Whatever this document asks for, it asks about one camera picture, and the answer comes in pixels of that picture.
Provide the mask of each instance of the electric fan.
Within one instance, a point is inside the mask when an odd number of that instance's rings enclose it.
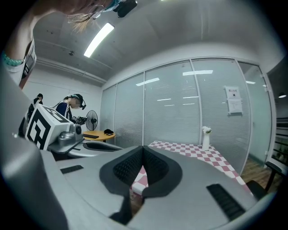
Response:
[[[98,116],[94,110],[90,110],[87,113],[86,127],[90,131],[93,131],[96,129],[97,124],[98,124]]]

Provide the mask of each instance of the red and white checkered tablecloth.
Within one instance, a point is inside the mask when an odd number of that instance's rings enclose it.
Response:
[[[227,176],[235,180],[237,183],[243,185],[243,189],[250,192],[249,188],[238,175],[235,169],[229,164],[229,162],[212,146],[209,147],[209,151],[203,151],[201,145],[193,144],[178,144],[169,142],[154,141],[149,145],[158,149],[165,149],[172,152],[185,155],[187,157],[197,157],[197,159],[205,161],[206,163],[213,165],[216,169],[225,173]],[[141,168],[135,181],[131,186],[130,194],[139,196],[142,195],[144,188],[148,187],[147,174],[144,167]]]

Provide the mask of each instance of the glass wall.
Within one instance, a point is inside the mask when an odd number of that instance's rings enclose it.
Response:
[[[115,104],[116,145],[142,145],[144,75],[118,83]]]
[[[210,144],[240,172],[250,140],[250,104],[244,78],[235,61],[192,61],[202,104],[202,123],[212,129]],[[239,87],[243,113],[228,114],[225,86]]]
[[[100,130],[114,130],[115,94],[116,85],[104,90],[102,93]]]
[[[199,98],[189,61],[145,73],[144,145],[153,141],[198,144]]]
[[[126,148],[153,141],[198,145],[201,127],[208,126],[210,144],[238,173],[249,145],[250,154],[264,162],[271,133],[266,84],[259,67],[239,65],[234,59],[187,60],[121,81],[103,91],[100,129],[115,130],[112,143]],[[242,113],[229,114],[225,86],[239,88]]]
[[[239,62],[250,93],[252,110],[252,140],[249,154],[259,163],[264,164],[271,138],[271,106],[267,85],[260,68]]]

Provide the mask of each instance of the notice on glass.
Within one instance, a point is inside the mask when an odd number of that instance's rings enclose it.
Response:
[[[241,99],[228,99],[229,113],[242,113]]]
[[[237,86],[225,86],[225,90],[227,94],[229,114],[243,113],[239,88]]]
[[[227,99],[241,99],[238,87],[225,86]]]

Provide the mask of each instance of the ceiling light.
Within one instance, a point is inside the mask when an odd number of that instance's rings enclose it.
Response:
[[[196,97],[199,97],[199,96],[195,96],[195,97],[184,97],[183,99],[185,99],[185,98],[196,98]]]
[[[137,86],[141,86],[141,85],[144,85],[144,84],[147,84],[147,83],[150,83],[150,82],[154,82],[154,81],[159,81],[160,79],[159,78],[153,78],[151,80],[147,80],[145,82],[141,82],[141,83],[138,83],[136,84]]]
[[[168,99],[161,99],[161,100],[157,100],[157,101],[167,101],[167,100],[171,100],[171,98],[168,98]]]
[[[247,84],[255,84],[253,81],[246,81]]]
[[[284,97],[286,97],[286,94],[284,94],[283,92],[281,92],[281,93],[279,94],[279,98],[284,98]]]
[[[213,70],[189,71],[189,72],[183,72],[183,76],[194,74],[211,74],[211,73],[213,73]]]
[[[110,23],[106,23],[105,26],[96,34],[95,38],[91,41],[87,50],[84,53],[84,56],[90,58],[97,46],[103,41],[103,39],[114,29]]]

